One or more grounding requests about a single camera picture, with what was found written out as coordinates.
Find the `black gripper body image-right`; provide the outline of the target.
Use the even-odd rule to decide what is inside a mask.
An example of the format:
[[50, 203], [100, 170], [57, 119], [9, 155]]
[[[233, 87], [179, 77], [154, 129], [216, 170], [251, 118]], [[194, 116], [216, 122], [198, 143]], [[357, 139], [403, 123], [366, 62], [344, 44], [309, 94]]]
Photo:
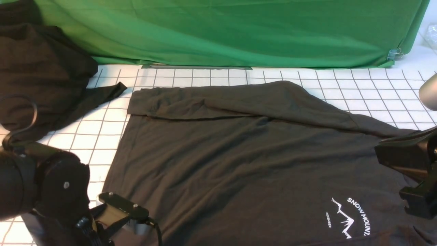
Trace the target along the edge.
[[399, 195], [406, 213], [425, 219], [433, 219], [437, 214], [436, 147], [436, 127], [385, 139], [375, 146], [381, 165], [418, 183], [416, 187], [403, 187]]

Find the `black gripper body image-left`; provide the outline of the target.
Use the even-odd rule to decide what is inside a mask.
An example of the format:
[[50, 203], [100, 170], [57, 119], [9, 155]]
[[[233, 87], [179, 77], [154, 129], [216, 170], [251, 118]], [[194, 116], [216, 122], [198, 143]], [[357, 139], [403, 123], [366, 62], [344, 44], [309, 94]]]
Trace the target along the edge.
[[56, 219], [43, 217], [36, 212], [21, 215], [26, 228], [37, 246], [114, 246], [102, 225], [77, 228], [76, 224], [64, 227]]

